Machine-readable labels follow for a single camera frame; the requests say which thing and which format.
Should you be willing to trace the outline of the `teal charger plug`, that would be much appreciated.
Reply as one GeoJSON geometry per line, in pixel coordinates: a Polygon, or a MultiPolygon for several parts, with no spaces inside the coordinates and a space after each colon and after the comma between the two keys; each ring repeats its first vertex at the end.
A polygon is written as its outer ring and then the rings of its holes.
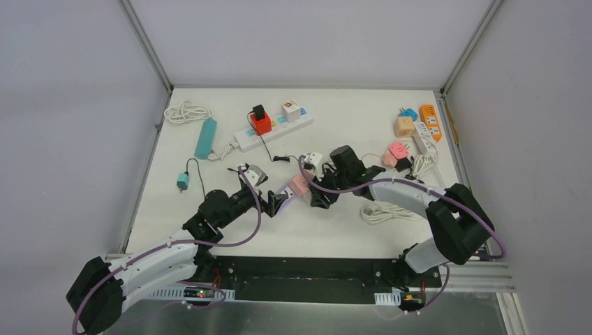
{"type": "Polygon", "coordinates": [[[186,191],[190,184],[190,177],[187,172],[182,172],[178,175],[176,187],[180,192],[186,191]]]}

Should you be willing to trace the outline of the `white cube socket with picture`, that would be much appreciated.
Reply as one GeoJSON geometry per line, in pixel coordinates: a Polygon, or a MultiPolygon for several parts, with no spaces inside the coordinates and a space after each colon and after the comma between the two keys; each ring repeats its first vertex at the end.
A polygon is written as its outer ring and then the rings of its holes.
{"type": "Polygon", "coordinates": [[[281,111],[287,122],[295,122],[300,119],[302,108],[295,100],[287,100],[282,103],[281,111]]]}

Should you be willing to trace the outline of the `white long power strip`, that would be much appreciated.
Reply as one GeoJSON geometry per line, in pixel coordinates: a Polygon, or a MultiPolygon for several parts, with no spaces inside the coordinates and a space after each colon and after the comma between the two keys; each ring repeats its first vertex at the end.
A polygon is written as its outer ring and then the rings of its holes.
{"type": "Polygon", "coordinates": [[[262,137],[260,137],[256,134],[256,131],[249,126],[244,130],[237,131],[234,134],[235,141],[242,152],[247,152],[255,149],[256,147],[263,146],[263,142],[268,143],[273,140],[277,140],[289,133],[298,131],[299,129],[302,129],[306,126],[310,126],[313,121],[314,118],[311,113],[308,112],[305,107],[302,107],[301,117],[298,120],[289,122],[283,115],[278,114],[271,118],[272,130],[270,132],[265,133],[262,135],[262,137]]]}

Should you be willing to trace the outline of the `teal power strip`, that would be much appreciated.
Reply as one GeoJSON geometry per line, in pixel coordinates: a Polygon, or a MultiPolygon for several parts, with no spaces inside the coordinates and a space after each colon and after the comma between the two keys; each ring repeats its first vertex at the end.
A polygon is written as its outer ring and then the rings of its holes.
{"type": "Polygon", "coordinates": [[[194,151],[194,156],[196,158],[207,159],[210,151],[212,150],[216,128],[217,121],[213,118],[206,119],[203,122],[194,151]]]}

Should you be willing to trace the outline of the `pink cube socket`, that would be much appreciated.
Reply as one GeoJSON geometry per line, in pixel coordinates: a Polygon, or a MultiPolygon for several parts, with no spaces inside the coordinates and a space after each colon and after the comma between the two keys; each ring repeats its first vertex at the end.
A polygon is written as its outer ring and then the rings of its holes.
{"type": "Polygon", "coordinates": [[[303,196],[309,192],[309,183],[302,174],[297,174],[288,183],[296,196],[303,196]]]}

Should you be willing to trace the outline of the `purple power strip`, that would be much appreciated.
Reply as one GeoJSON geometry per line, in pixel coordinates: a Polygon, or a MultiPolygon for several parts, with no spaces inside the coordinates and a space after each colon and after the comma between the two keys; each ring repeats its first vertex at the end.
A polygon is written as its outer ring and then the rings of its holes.
{"type": "Polygon", "coordinates": [[[279,194],[283,194],[287,196],[287,199],[291,199],[293,197],[295,197],[295,192],[294,190],[291,188],[290,184],[285,184],[284,186],[282,186],[279,191],[279,194]]]}

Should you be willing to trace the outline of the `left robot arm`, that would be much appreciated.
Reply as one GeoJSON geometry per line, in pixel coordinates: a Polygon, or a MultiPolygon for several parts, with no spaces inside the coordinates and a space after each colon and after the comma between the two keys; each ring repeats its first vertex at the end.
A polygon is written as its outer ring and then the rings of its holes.
{"type": "Polygon", "coordinates": [[[262,216],[274,217],[288,199],[288,194],[272,191],[263,199],[248,177],[239,181],[241,188],[232,195],[219,189],[206,193],[196,214],[155,246],[110,262],[102,257],[87,261],[66,294],[75,314],[72,333],[104,332],[129,307],[162,286],[190,278],[207,281],[213,272],[209,249],[225,247],[222,229],[250,209],[256,209],[260,229],[262,216]]]}

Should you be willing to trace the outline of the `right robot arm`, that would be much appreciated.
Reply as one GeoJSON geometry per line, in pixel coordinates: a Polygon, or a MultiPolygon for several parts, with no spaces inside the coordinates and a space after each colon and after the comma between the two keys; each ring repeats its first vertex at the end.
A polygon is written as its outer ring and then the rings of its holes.
{"type": "Polygon", "coordinates": [[[312,153],[298,159],[311,190],[329,196],[329,203],[340,194],[353,193],[394,204],[427,220],[431,237],[411,246],[394,262],[397,279],[404,285],[415,285],[432,267],[465,264],[496,236],[493,223],[463,184],[438,188],[399,178],[383,167],[365,166],[348,145],[335,149],[330,160],[330,164],[316,162],[312,153]]]}

